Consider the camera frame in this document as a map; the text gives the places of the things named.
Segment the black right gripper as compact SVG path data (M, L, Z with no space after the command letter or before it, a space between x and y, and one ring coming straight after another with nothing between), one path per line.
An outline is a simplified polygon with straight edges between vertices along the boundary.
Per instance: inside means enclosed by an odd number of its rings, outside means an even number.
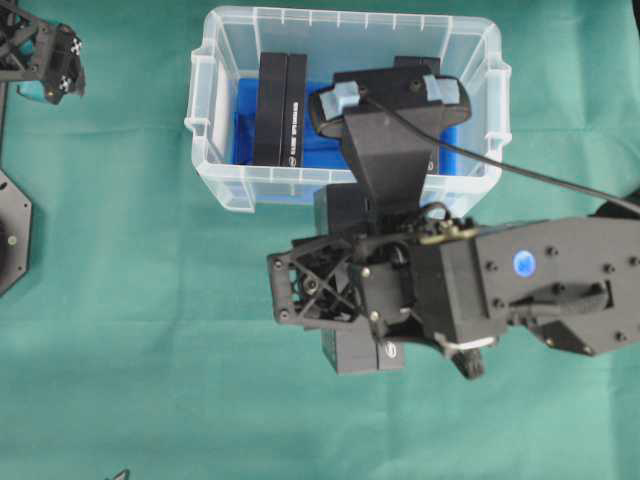
M355 232L296 240L267 257L277 323L306 330L420 333L409 233Z

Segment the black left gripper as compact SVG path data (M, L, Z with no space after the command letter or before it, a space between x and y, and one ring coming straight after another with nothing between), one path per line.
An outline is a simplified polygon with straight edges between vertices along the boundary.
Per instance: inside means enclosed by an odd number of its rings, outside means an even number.
M40 80L47 65L46 102L58 105L66 95L82 97L86 89L82 48L70 26L38 17L16 1L1 2L2 83Z

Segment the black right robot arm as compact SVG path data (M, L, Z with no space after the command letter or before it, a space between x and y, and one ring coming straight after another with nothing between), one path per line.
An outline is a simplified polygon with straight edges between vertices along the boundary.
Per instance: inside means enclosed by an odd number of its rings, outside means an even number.
M467 379L512 328L593 357L639 340L639 221L601 215L481 226L432 207L358 222L268 257L274 316L320 334L339 374L397 371L419 345Z

